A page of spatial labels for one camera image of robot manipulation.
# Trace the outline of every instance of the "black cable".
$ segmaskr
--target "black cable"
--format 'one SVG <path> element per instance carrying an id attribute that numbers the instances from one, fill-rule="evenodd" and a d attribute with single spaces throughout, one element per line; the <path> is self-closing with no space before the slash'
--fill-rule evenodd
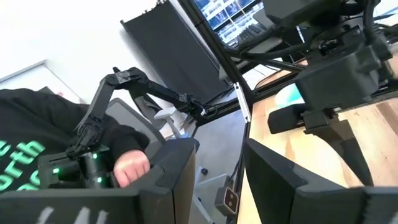
<path id="1" fill-rule="evenodd" d="M 374 21 L 373 21 L 373 12 L 375 6 L 376 6 L 375 0 L 366 0 L 365 10 L 363 12 L 363 24 L 364 24 L 364 34 L 368 43 L 371 43 L 374 39 L 377 38 L 377 34 L 374 31 Z"/>
<path id="2" fill-rule="evenodd" d="M 239 159 L 238 159 L 238 161 L 237 161 L 237 163 L 236 163 L 236 165 L 235 165 L 234 171 L 232 171 L 232 174 L 231 174 L 231 176 L 229 177 L 229 180 L 230 180 L 230 181 L 233 181 L 233 180 L 234 180 L 235 175 L 236 175 L 236 173 L 238 172 L 239 164 L 241 163 L 241 160 L 242 160 L 242 152 L 241 152 L 241 154 L 239 155 Z"/>
<path id="3" fill-rule="evenodd" d="M 282 50 L 277 50 L 275 52 L 268 52 L 268 53 L 242 53 L 241 54 L 241 59 L 242 60 L 247 60 L 247 61 L 252 61 L 252 60 L 272 60 L 275 58 L 280 58 L 288 54 L 292 54 L 295 52 L 301 52 L 301 51 L 306 51 L 310 48 L 310 43 L 311 42 L 306 42 L 303 44 L 298 44 L 298 45 L 293 45 L 291 47 L 287 47 Z"/>

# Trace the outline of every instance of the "monitor screen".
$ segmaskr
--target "monitor screen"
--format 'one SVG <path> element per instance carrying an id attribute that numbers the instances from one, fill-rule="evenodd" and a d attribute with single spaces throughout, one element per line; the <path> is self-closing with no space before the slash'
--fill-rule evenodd
<path id="1" fill-rule="evenodd" d="M 220 39 L 234 45 L 235 38 L 251 24 L 253 14 L 263 8 L 258 0 L 194 0 L 210 27 Z"/>

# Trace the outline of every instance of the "white wall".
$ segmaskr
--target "white wall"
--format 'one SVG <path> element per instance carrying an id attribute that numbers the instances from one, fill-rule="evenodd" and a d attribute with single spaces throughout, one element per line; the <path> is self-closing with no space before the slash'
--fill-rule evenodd
<path id="1" fill-rule="evenodd" d="M 1 0 L 0 42 L 29 46 L 45 55 L 47 67 L 90 102 L 99 81 L 114 66 L 138 67 L 163 84 L 119 22 L 154 6 L 155 0 Z M 113 97 L 136 108 L 126 91 L 117 91 Z"/>
<path id="2" fill-rule="evenodd" d="M 74 103 L 80 102 L 79 97 L 62 83 L 44 64 L 32 67 L 0 83 L 0 89 L 10 90 L 28 88 L 38 91 L 44 87 L 50 88 L 55 94 L 61 93 L 60 95 L 69 101 Z"/>

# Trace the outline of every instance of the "gray floor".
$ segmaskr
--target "gray floor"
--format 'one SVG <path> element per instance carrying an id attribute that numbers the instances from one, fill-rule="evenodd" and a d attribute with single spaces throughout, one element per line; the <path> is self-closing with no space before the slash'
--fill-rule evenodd
<path id="1" fill-rule="evenodd" d="M 234 97 L 235 94 L 232 93 L 223 101 Z M 242 112 L 239 110 L 198 128 L 194 137 L 200 142 L 196 160 L 197 168 L 204 167 L 209 170 L 206 176 L 201 177 L 201 180 L 208 180 L 221 174 L 231 175 L 239 159 L 244 125 Z M 192 133 L 193 128 L 194 126 L 190 126 L 186 130 Z M 214 189 L 201 190 L 202 194 L 199 196 L 213 221 L 216 224 L 224 224 L 226 218 L 213 206 L 214 191 Z M 192 210 L 190 224 L 202 223 L 207 222 L 198 211 Z"/>

